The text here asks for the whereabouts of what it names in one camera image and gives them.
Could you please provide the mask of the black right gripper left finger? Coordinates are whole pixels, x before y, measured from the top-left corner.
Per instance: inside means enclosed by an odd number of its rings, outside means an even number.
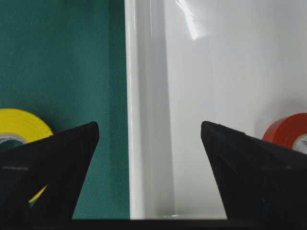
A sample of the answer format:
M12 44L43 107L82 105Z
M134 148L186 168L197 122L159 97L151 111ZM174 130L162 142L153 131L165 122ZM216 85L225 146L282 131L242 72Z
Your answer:
M99 141L96 122L0 154L0 225L68 222Z

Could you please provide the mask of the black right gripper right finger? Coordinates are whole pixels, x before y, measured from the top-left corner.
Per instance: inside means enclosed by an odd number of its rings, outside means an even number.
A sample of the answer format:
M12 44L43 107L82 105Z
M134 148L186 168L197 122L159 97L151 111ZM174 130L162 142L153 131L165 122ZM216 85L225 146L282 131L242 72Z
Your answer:
M204 121L204 145L228 219L265 230L307 227L307 156Z

